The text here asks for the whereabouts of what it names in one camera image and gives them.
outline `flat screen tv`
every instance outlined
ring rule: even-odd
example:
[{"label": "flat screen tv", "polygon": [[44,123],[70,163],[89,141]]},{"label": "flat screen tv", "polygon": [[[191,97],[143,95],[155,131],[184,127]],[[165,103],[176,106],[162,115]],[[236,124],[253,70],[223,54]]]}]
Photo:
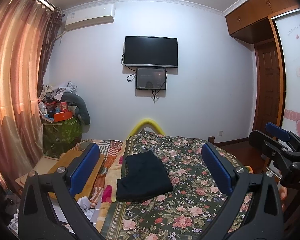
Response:
[{"label": "flat screen tv", "polygon": [[178,67],[178,39],[128,36],[124,66]]}]

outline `floral bedspread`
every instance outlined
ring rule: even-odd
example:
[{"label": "floral bedspread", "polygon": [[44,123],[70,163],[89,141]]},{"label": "floral bedspread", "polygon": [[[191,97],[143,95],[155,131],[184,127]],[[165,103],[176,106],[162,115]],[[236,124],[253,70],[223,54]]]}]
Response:
[{"label": "floral bedspread", "polygon": [[[109,240],[196,239],[226,200],[201,158],[205,143],[146,130],[129,138],[124,157],[151,149],[166,165],[173,191],[143,203],[112,203],[101,234]],[[232,155],[216,148],[234,167],[239,166]],[[124,164],[122,177],[127,172]],[[239,228],[250,200],[246,195],[231,231]]]}]

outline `folded black clothing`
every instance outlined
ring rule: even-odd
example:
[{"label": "folded black clothing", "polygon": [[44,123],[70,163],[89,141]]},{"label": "folded black clothing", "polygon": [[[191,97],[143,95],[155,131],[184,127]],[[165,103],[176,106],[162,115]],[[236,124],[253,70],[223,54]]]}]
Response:
[{"label": "folded black clothing", "polygon": [[167,171],[152,151],[125,158],[128,174],[117,180],[117,201],[143,202],[173,190]]}]

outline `orange box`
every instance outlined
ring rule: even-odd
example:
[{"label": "orange box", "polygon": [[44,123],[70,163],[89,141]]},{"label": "orange box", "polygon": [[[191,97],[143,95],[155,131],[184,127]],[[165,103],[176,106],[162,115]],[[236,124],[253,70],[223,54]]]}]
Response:
[{"label": "orange box", "polygon": [[72,112],[71,111],[60,112],[60,113],[57,113],[57,114],[53,115],[53,118],[54,118],[55,122],[68,120],[71,117],[72,117]]}]

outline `red box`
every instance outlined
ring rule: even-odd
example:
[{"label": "red box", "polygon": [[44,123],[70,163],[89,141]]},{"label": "red box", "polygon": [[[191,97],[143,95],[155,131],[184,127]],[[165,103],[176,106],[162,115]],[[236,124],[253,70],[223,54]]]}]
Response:
[{"label": "red box", "polygon": [[61,106],[60,108],[61,108],[62,112],[68,111],[68,104],[67,104],[67,102],[61,102],[60,106]]},{"label": "red box", "polygon": [[60,113],[53,115],[53,118],[54,118],[55,122],[68,120],[68,119],[72,118],[72,112],[71,111],[60,112]]}]

